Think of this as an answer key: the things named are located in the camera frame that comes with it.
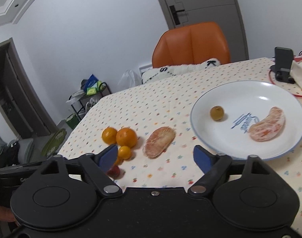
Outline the person's left hand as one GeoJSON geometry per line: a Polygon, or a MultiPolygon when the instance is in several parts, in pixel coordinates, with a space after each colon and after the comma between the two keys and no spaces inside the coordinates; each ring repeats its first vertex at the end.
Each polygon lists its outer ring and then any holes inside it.
{"type": "Polygon", "coordinates": [[[0,221],[3,221],[3,222],[15,222],[16,221],[11,209],[0,206],[0,221]]]}

